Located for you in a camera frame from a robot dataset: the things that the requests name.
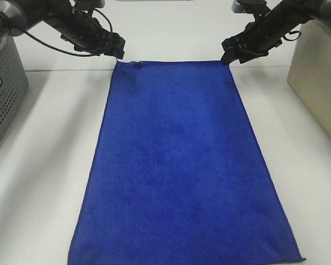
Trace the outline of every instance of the black cable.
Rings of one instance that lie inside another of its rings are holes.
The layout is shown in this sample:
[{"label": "black cable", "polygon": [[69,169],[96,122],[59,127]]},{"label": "black cable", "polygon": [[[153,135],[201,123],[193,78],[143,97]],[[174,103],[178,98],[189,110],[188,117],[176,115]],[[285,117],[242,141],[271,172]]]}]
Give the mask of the black cable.
[{"label": "black cable", "polygon": [[298,36],[297,36],[295,39],[289,39],[289,38],[287,38],[287,36],[285,35],[285,36],[283,36],[283,39],[286,40],[286,41],[295,41],[295,40],[299,39],[300,36],[302,35],[302,33],[301,33],[299,30],[296,30],[296,31],[290,31],[290,32],[288,32],[288,34],[290,34],[290,35],[298,34]]},{"label": "black cable", "polygon": [[[101,11],[99,10],[96,10],[98,13],[100,13],[105,19],[106,21],[108,21],[109,23],[109,26],[110,26],[110,41],[108,43],[108,46],[105,50],[103,50],[103,52],[107,52],[110,50],[111,48],[111,40],[112,40],[112,30],[113,30],[113,27],[111,25],[111,22],[110,20],[106,17],[106,15],[104,15]],[[11,29],[14,27],[12,25],[12,23],[10,22],[9,18],[2,12],[0,12],[0,20],[8,27],[10,27]],[[38,39],[37,37],[33,36],[32,34],[30,34],[28,31],[24,30],[24,29],[20,29],[20,28],[17,28],[17,27],[14,27],[15,29],[21,31],[22,33],[26,34],[28,37],[32,38],[33,40],[39,42],[41,45],[45,46],[45,47],[48,47],[49,49],[52,49],[52,50],[55,50],[55,51],[58,51],[58,52],[61,52],[63,54],[67,54],[67,55],[71,55],[71,56],[77,56],[77,57],[92,57],[92,56],[99,56],[100,54],[102,53],[94,53],[94,54],[75,54],[75,53],[72,53],[72,52],[69,52],[69,51],[65,51],[65,50],[61,50],[57,47],[54,47],[52,45],[49,45],[48,43],[45,43],[44,41]]]}]

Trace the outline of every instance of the beige box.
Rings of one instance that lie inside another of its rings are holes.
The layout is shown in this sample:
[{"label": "beige box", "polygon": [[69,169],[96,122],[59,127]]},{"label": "beige box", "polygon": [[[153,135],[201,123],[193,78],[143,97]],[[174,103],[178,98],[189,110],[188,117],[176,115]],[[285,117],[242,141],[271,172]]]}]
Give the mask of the beige box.
[{"label": "beige box", "polygon": [[288,83],[331,137],[331,29],[314,20],[301,31]]}]

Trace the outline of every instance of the perforated basket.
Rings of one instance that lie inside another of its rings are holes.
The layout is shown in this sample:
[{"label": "perforated basket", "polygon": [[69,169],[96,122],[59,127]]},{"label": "perforated basket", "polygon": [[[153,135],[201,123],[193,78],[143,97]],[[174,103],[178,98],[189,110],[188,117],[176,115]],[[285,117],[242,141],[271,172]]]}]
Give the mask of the perforated basket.
[{"label": "perforated basket", "polygon": [[28,80],[12,37],[0,40],[0,140],[28,89]]}]

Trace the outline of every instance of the basket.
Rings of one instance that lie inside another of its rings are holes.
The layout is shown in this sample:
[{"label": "basket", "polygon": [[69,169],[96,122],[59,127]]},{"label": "basket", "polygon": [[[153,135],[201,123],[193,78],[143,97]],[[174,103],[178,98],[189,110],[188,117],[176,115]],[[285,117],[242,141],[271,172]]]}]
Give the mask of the basket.
[{"label": "basket", "polygon": [[0,141],[12,123],[28,89],[15,42],[7,36],[0,40]]}]

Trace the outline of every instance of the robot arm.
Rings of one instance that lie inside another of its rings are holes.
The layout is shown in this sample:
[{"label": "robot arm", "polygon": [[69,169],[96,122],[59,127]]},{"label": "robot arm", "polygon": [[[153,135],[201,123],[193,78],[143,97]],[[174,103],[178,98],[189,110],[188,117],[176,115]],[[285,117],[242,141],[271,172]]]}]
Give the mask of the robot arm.
[{"label": "robot arm", "polygon": [[73,7],[69,0],[0,0],[0,38],[5,34],[18,36],[44,21],[77,51],[122,59],[125,40],[92,17],[95,8],[104,7],[104,0],[74,1]]},{"label": "robot arm", "polygon": [[273,10],[265,0],[234,0],[232,9],[235,13],[253,14],[255,21],[243,32],[224,40],[225,54],[221,59],[224,65],[267,56],[293,28],[311,19],[331,26],[331,0],[283,0]]}]

